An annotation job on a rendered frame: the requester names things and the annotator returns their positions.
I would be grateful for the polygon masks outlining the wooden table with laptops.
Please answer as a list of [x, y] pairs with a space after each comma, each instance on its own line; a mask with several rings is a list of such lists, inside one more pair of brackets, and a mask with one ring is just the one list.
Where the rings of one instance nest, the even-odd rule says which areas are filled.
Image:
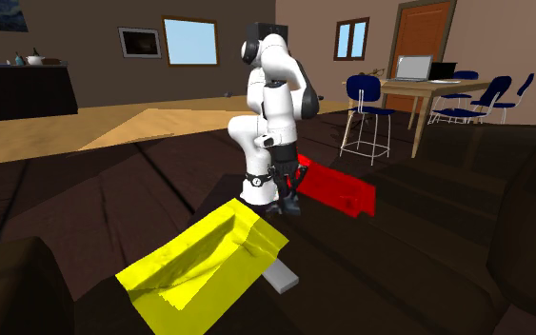
[[460, 83], [432, 83], [429, 81], [409, 82], [409, 81], [392, 81], [390, 79], [381, 79], [380, 87], [382, 94], [395, 94], [410, 96], [413, 100], [411, 106], [408, 129], [411, 129], [414, 123], [415, 112], [419, 111], [418, 119], [415, 126], [414, 140], [411, 157], [414, 158], [418, 151], [420, 140], [424, 131], [427, 117], [429, 116], [433, 99], [437, 96], [471, 92], [481, 89], [487, 89], [490, 85], [489, 80], [462, 80]]

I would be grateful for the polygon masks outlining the large brown-framed window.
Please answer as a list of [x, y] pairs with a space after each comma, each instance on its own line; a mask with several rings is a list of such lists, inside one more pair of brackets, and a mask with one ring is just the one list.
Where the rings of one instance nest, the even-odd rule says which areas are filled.
[[215, 20], [164, 15], [162, 22], [170, 67], [217, 67], [220, 64]]

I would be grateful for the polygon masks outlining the blue chair with white legs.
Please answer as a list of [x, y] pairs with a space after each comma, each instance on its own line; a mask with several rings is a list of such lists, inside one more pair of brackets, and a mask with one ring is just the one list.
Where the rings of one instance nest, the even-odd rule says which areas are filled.
[[[474, 70], [458, 70], [453, 73], [452, 78], [453, 79], [477, 80], [479, 78], [479, 73]], [[471, 98], [472, 96], [467, 93], [454, 93], [454, 94], [443, 95], [442, 105], [445, 104], [445, 101], [457, 99], [458, 100], [457, 107], [459, 107], [461, 106], [462, 101], [467, 102]]]
[[[376, 108], [366, 106], [367, 102], [376, 102], [381, 97], [381, 81], [378, 77], [373, 75], [358, 74], [350, 76], [346, 81], [347, 96], [350, 100], [357, 103], [355, 107], [349, 108], [347, 124], [344, 132], [343, 142], [340, 146], [339, 156], [342, 156], [343, 152], [350, 152], [353, 154], [368, 157], [370, 163], [374, 164], [374, 159], [382, 155], [389, 157], [390, 154], [390, 132], [391, 132], [391, 115], [395, 112], [394, 109], [389, 108]], [[350, 133], [350, 127], [353, 116], [359, 114], [361, 116], [361, 126], [359, 129], [358, 139], [354, 142], [348, 140]], [[362, 140], [363, 123], [366, 115], [373, 115], [375, 117], [375, 126], [373, 131], [373, 140], [366, 142]], [[377, 133], [379, 128], [379, 117], [387, 117], [387, 143], [380, 145], [376, 142]]]
[[492, 112], [495, 103], [508, 90], [511, 82], [512, 79], [510, 76], [495, 77], [490, 82], [480, 99], [471, 102], [471, 105], [474, 106], [473, 110], [466, 108], [444, 108], [434, 110], [433, 115], [428, 122], [432, 124], [441, 116], [446, 116], [455, 122], [461, 121], [463, 124], [469, 123], [472, 119], [485, 118]]
[[520, 105], [520, 103], [522, 102], [524, 94], [526, 93], [528, 87], [530, 86], [530, 84], [534, 80], [534, 76], [535, 76], [534, 73], [530, 73], [528, 75], [526, 81], [517, 90], [516, 95], [519, 97], [519, 100], [516, 103], [498, 103], [498, 102], [496, 102], [494, 104], [495, 108], [500, 108], [503, 111], [502, 112], [502, 119], [501, 119], [502, 124], [504, 124], [506, 122], [507, 111], [510, 108], [517, 108]]

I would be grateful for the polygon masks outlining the red flat cushion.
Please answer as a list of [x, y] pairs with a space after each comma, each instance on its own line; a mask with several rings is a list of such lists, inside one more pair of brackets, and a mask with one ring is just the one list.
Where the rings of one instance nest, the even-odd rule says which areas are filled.
[[356, 218], [361, 212], [375, 215], [376, 187], [338, 170], [322, 166], [304, 155], [299, 163], [308, 168], [297, 190], [308, 197]]

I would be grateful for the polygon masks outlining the dark picture in grey frame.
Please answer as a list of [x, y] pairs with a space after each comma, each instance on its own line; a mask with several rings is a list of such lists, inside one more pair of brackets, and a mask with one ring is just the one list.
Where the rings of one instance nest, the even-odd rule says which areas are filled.
[[157, 30], [119, 27], [118, 33], [125, 58], [162, 58]]

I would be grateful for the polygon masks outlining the small two-pane window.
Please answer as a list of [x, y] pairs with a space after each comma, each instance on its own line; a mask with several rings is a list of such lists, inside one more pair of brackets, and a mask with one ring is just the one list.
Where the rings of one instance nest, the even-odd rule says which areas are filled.
[[362, 17], [336, 24], [334, 61], [364, 61], [369, 18]]

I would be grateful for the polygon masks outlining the dark sideboard with dishes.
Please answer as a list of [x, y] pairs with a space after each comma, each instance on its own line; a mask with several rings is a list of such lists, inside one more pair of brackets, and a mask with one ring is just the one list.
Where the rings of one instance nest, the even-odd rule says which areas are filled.
[[0, 64], [0, 121], [77, 112], [65, 62], [29, 56], [22, 66]]

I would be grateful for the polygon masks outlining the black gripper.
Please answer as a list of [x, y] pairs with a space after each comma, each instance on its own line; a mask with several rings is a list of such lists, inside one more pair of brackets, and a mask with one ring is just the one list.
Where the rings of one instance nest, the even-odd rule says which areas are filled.
[[[290, 199], [291, 213], [300, 215], [301, 209], [298, 205], [297, 188], [305, 178], [308, 168], [299, 166], [297, 144], [293, 142], [283, 146], [272, 147], [271, 160], [274, 167], [269, 169], [269, 173], [277, 186], [278, 199], [271, 205], [269, 211], [283, 214], [288, 209]], [[290, 181], [290, 190], [287, 176], [294, 176]]]

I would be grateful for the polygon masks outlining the grey flat block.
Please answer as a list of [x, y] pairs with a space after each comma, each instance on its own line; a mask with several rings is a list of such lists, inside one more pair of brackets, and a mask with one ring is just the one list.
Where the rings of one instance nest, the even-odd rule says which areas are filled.
[[279, 259], [276, 259], [262, 273], [262, 276], [279, 294], [283, 294], [299, 283], [299, 277]]

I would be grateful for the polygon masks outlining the orange wooden door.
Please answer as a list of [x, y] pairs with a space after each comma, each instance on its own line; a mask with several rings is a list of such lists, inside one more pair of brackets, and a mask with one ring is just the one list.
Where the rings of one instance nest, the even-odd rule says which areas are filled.
[[441, 62], [455, 10], [453, 0], [417, 0], [398, 6], [387, 76], [396, 75], [400, 55], [432, 55]]

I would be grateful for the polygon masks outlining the yellow crumpled cushion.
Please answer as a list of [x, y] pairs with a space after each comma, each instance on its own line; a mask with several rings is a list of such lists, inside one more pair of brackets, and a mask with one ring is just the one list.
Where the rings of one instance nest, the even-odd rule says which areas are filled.
[[287, 242], [231, 199], [116, 279], [155, 335], [204, 335]]

